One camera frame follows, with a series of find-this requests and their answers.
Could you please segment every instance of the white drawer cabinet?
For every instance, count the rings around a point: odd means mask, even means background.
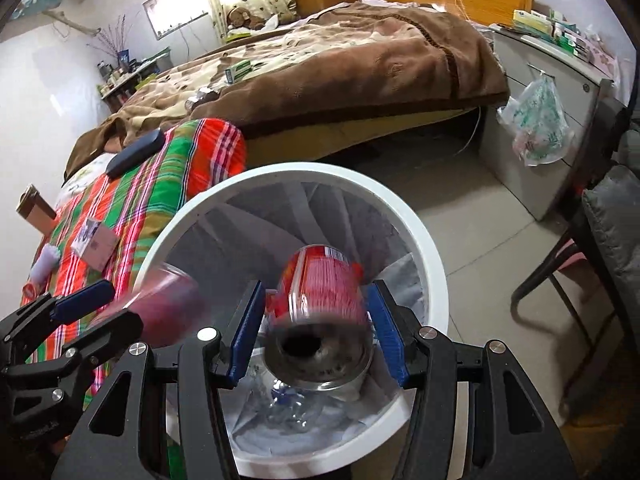
[[[564,116],[574,131],[571,149],[563,160],[529,167],[514,153],[513,134],[497,121],[495,108],[488,111],[481,160],[536,219],[542,219],[564,191],[572,167],[579,164],[584,133],[597,101],[609,93],[611,81],[595,67],[545,41],[499,27],[494,30],[494,50],[508,77],[511,96],[517,99],[543,70],[553,76]]]

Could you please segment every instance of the window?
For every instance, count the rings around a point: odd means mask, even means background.
[[[204,16],[209,8],[207,0],[149,0],[143,6],[158,40]]]

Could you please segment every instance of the barcode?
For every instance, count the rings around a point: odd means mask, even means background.
[[[328,256],[329,258],[334,258],[340,262],[346,262],[347,259],[343,256],[340,251],[336,251],[333,247],[325,247],[324,248],[324,256]]]

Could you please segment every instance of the striped cloth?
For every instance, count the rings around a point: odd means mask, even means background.
[[[244,171],[246,147],[242,133],[218,119],[190,121],[165,133],[162,150],[120,179],[106,175],[57,211],[58,224],[45,243],[60,249],[60,266],[52,273],[47,290],[52,296],[66,296],[101,278],[113,283],[116,298],[133,287],[146,254],[160,231],[178,209],[198,193]],[[71,251],[86,218],[103,221],[120,237],[114,255],[102,273],[87,266]],[[28,303],[22,298],[22,304]],[[63,345],[80,335],[100,312],[78,322],[60,326],[34,352],[32,362],[60,357]],[[109,372],[109,364],[95,371],[87,392],[90,400]]]

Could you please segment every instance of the drawer handle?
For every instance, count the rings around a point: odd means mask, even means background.
[[[556,76],[546,73],[544,70],[539,69],[537,66],[533,66],[531,63],[527,63],[527,66],[532,68],[533,70],[536,70],[537,72],[540,72],[540,75],[546,75],[546,76],[550,77],[551,79],[555,79],[556,78]]]

